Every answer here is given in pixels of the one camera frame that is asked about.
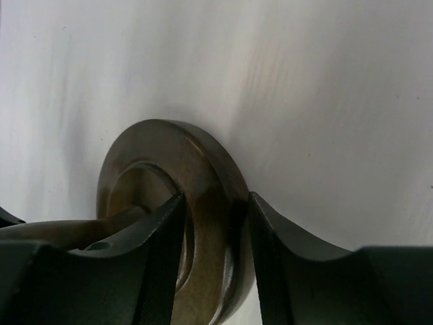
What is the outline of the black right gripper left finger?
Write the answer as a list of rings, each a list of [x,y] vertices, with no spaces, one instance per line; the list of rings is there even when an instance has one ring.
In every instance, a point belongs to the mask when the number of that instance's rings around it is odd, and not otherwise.
[[[169,324],[185,224],[176,193],[83,250],[1,243],[2,324]]]

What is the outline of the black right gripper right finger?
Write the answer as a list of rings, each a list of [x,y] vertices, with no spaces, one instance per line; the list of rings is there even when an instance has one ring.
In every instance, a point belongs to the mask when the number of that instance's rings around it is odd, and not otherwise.
[[[431,324],[432,248],[348,251],[248,197],[264,324]]]

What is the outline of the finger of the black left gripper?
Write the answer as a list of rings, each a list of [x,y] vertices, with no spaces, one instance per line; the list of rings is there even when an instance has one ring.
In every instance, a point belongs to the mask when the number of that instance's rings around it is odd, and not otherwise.
[[[0,207],[0,228],[6,228],[13,225],[25,224],[25,221],[15,217],[5,209]]]

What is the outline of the cream mannequin head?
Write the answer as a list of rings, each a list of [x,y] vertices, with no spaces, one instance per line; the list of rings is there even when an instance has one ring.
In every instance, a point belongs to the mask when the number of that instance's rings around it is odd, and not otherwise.
[[[254,281],[248,188],[224,147],[199,127],[159,119],[132,125],[102,165],[95,219],[4,227],[1,243],[39,240],[83,250],[151,215],[178,192],[185,196],[185,224],[169,324],[219,324],[237,311]]]

